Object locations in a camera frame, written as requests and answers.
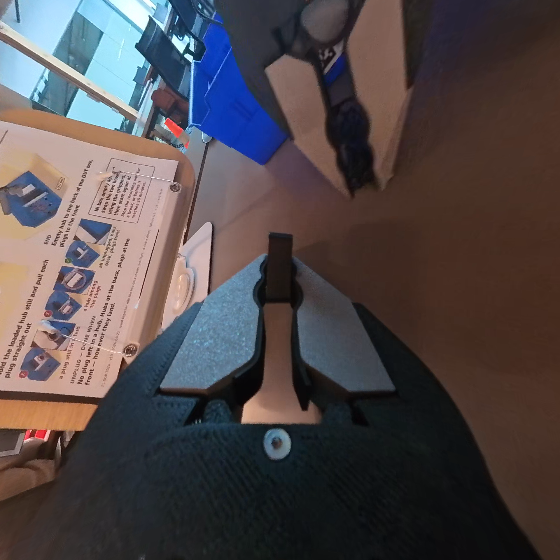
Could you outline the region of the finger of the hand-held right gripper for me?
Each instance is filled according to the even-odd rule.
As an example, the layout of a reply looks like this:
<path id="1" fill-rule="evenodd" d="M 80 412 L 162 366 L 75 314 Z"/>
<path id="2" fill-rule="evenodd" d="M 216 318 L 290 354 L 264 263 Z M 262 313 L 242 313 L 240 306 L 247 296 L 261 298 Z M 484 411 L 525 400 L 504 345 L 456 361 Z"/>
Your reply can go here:
<path id="1" fill-rule="evenodd" d="M 364 5 L 348 41 L 356 93 L 370 119 L 377 185 L 394 176 L 412 88 L 407 83 L 401 5 Z"/>
<path id="2" fill-rule="evenodd" d="M 326 109 L 312 64 L 284 54 L 266 67 L 265 73 L 295 146 L 334 189 L 351 199 L 326 136 Z"/>

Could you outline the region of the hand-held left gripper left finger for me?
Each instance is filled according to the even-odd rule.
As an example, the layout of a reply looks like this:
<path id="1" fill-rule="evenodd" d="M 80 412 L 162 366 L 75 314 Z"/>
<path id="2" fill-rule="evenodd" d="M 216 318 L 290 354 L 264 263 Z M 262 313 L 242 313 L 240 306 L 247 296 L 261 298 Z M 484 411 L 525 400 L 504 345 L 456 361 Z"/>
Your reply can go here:
<path id="1" fill-rule="evenodd" d="M 264 368 L 263 303 L 267 256 L 257 257 L 202 302 L 160 390 L 163 393 L 247 402 Z"/>

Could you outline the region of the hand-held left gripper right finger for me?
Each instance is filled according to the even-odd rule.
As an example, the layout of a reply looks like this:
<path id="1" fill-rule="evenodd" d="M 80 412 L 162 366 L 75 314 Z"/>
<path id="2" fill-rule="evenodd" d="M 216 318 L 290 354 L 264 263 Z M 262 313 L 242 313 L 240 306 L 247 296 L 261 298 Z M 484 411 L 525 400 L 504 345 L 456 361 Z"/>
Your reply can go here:
<path id="1" fill-rule="evenodd" d="M 396 392 L 353 302 L 292 260 L 292 382 L 302 410 Z"/>

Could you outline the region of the black bar usb hub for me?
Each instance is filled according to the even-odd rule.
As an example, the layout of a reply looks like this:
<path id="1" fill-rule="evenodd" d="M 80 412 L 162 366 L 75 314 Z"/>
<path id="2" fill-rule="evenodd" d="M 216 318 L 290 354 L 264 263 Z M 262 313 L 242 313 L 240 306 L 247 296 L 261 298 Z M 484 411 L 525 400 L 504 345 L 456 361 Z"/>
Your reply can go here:
<path id="1" fill-rule="evenodd" d="M 270 232 L 265 300 L 267 303 L 289 303 L 292 288 L 292 247 L 291 234 Z"/>

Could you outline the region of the blue plastic bin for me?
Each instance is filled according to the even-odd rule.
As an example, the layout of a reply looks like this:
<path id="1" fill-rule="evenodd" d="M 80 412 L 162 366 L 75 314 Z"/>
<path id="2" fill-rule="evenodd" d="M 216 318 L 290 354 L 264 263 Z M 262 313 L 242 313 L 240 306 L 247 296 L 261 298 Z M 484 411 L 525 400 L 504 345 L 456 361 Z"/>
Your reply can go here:
<path id="1" fill-rule="evenodd" d="M 247 87 L 226 32 L 210 24 L 203 41 L 206 51 L 191 66 L 189 124 L 265 165 L 288 136 Z"/>

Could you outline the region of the black office chair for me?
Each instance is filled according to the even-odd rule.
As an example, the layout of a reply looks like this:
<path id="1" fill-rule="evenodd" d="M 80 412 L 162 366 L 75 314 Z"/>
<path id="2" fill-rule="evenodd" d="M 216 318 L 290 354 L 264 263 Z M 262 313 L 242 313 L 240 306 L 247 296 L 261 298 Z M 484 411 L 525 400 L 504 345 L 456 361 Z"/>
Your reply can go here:
<path id="1" fill-rule="evenodd" d="M 177 49 L 164 29 L 149 18 L 136 50 L 149 62 L 164 84 L 175 94 L 187 99 L 190 93 L 192 62 L 200 62 L 206 52 L 204 42 L 194 39 L 194 50 Z"/>

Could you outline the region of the brown office chair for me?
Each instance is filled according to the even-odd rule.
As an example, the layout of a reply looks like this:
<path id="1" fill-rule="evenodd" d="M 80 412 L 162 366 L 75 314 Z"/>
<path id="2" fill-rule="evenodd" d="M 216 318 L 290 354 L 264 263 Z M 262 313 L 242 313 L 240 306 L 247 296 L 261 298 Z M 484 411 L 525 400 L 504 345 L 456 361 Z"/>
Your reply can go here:
<path id="1" fill-rule="evenodd" d="M 167 86 L 152 91 L 151 101 L 154 107 L 181 129 L 188 127 L 189 102 Z"/>

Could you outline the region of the printed instruction sheet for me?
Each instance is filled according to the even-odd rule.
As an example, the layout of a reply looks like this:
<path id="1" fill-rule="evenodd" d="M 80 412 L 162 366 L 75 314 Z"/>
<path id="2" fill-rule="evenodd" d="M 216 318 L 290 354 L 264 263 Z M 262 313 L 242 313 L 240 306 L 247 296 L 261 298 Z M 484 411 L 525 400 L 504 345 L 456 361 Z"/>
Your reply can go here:
<path id="1" fill-rule="evenodd" d="M 1 122 L 1 398 L 95 402 L 136 356 L 177 167 Z"/>

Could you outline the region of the wooden display board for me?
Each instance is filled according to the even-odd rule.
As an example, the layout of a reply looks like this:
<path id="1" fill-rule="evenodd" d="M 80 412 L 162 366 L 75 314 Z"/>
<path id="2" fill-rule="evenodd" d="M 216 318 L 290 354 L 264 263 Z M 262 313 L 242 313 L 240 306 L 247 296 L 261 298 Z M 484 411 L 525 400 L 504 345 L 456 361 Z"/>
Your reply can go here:
<path id="1" fill-rule="evenodd" d="M 197 196 L 193 166 L 184 154 L 168 145 L 30 108 L 2 110 L 1 121 L 49 131 L 137 156 L 177 161 L 174 180 L 181 188 L 178 192 L 172 192 L 171 201 L 164 205 L 163 222 L 152 251 L 139 303 L 132 315 L 134 323 L 130 343 L 136 345 L 136 354 L 122 361 L 124 367 L 126 361 L 134 361 L 158 336 L 175 262 L 192 221 Z M 1 428 L 84 430 L 96 406 L 96 403 L 48 401 L 45 398 L 1 398 Z"/>

